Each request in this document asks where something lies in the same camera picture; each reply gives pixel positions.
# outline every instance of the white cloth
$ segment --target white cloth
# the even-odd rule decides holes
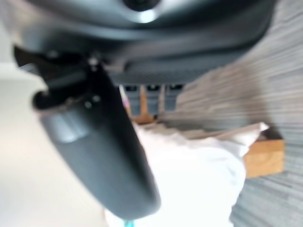
[[[162,201],[158,212],[135,220],[135,227],[233,226],[229,217],[244,185],[242,156],[248,146],[216,138],[187,140],[178,133],[155,134],[136,125],[135,130]],[[109,211],[106,218],[110,227],[124,226]]]

